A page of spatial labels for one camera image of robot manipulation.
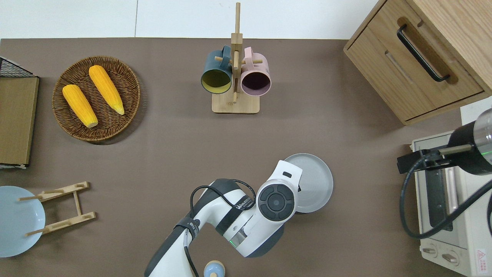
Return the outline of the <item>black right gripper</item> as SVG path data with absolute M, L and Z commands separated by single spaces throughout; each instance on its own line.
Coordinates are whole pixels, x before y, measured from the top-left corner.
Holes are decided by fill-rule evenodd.
M 473 137 L 474 125 L 475 122 L 473 121 L 457 128 L 450 136 L 447 144 L 448 148 L 470 144 L 473 146 L 471 151 L 450 154 L 450 160 L 441 155 L 440 149 L 422 149 L 422 151 L 408 153 L 397 158 L 399 173 L 407 174 L 411 167 L 423 156 L 425 160 L 422 162 L 422 170 L 450 168 L 451 161 L 453 165 L 457 165 L 471 175 L 490 175 L 492 173 L 492 165 L 486 161 L 475 146 Z

